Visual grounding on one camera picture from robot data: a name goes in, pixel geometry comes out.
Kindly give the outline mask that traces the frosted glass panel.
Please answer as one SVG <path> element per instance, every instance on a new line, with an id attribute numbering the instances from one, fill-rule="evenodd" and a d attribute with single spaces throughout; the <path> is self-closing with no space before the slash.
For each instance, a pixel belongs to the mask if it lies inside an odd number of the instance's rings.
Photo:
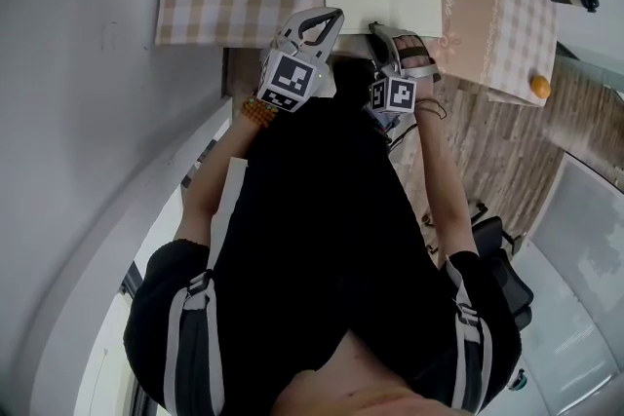
<path id="1" fill-rule="evenodd" d="M 513 264 L 534 293 L 524 361 L 551 416 L 624 410 L 624 193 L 566 154 Z"/>

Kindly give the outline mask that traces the person's right forearm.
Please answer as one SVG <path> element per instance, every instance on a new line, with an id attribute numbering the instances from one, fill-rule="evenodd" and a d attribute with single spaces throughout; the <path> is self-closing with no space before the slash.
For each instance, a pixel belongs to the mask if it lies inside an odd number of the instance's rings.
<path id="1" fill-rule="evenodd" d="M 471 216 L 459 170 L 445 136 L 431 77 L 416 85 L 414 117 L 420 138 L 426 196 L 438 241 L 438 265 L 462 251 L 475 253 Z"/>

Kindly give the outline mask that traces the person's black clothing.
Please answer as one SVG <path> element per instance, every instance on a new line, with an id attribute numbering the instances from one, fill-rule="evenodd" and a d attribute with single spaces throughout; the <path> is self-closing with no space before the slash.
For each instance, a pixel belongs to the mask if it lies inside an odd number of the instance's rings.
<path id="1" fill-rule="evenodd" d="M 211 245 L 150 257 L 124 333 L 171 416 L 475 416 L 522 351 L 478 251 L 437 266 L 366 111 L 371 63 L 232 158 Z"/>

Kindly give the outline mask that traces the black mesh office chair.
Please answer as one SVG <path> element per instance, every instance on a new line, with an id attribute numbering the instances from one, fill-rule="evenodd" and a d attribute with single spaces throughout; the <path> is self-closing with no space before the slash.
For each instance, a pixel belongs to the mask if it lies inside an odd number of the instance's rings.
<path id="1" fill-rule="evenodd" d="M 504 230 L 499 216 L 486 218 L 488 207 L 481 200 L 476 201 L 475 207 L 477 212 L 471 217 L 471 223 L 478 253 L 501 287 L 516 326 L 522 331 L 532 321 L 530 306 L 534 294 L 516 273 L 503 248 L 503 243 L 507 242 L 515 249 L 516 241 Z"/>

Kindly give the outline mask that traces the person's left forearm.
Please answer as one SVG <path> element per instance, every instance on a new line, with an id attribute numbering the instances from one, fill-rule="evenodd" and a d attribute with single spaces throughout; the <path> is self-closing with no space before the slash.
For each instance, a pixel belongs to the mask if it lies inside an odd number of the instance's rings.
<path id="1" fill-rule="evenodd" d="M 245 158 L 261 130 L 260 124 L 240 115 L 209 152 L 187 189 L 176 240 L 211 245 L 212 219 L 219 208 L 230 160 Z"/>

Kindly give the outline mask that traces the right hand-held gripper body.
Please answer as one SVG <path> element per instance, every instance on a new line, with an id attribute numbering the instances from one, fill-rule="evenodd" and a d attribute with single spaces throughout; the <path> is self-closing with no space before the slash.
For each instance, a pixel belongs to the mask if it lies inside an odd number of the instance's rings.
<path id="1" fill-rule="evenodd" d="M 397 76 L 377 76 L 370 86 L 370 110 L 378 113 L 410 113 L 415 104 L 416 81 Z"/>

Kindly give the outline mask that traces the clear glass partition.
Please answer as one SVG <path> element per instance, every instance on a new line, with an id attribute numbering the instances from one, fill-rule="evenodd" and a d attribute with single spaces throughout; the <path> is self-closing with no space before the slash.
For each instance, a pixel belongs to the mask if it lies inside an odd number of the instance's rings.
<path id="1" fill-rule="evenodd" d="M 563 66 L 574 68 L 591 82 L 614 91 L 618 99 L 624 104 L 624 69 L 613 71 L 603 64 L 596 65 L 581 60 L 561 42 L 557 42 L 556 59 L 560 60 Z"/>

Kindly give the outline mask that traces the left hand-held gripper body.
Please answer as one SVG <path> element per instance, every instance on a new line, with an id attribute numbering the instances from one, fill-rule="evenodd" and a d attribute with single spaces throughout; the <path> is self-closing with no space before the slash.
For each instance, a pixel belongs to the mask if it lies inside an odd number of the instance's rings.
<path id="1" fill-rule="evenodd" d="M 318 60 L 291 41 L 273 41 L 262 53 L 257 98 L 295 112 L 328 82 L 328 59 Z"/>

